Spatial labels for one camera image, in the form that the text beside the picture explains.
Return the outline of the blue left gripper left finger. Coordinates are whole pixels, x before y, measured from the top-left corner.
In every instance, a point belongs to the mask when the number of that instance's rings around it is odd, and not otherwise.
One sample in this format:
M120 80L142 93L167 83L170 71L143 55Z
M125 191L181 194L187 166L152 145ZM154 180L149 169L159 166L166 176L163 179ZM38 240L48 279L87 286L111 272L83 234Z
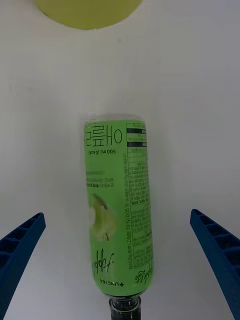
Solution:
M4 319L16 288L46 228L37 213L0 240L0 319Z

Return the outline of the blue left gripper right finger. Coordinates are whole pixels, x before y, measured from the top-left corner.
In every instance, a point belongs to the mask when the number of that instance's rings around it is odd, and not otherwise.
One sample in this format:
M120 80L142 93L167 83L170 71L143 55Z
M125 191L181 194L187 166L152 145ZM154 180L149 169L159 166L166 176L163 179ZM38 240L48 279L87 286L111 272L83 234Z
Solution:
M190 225L212 268L232 316L240 319L240 240L197 209Z

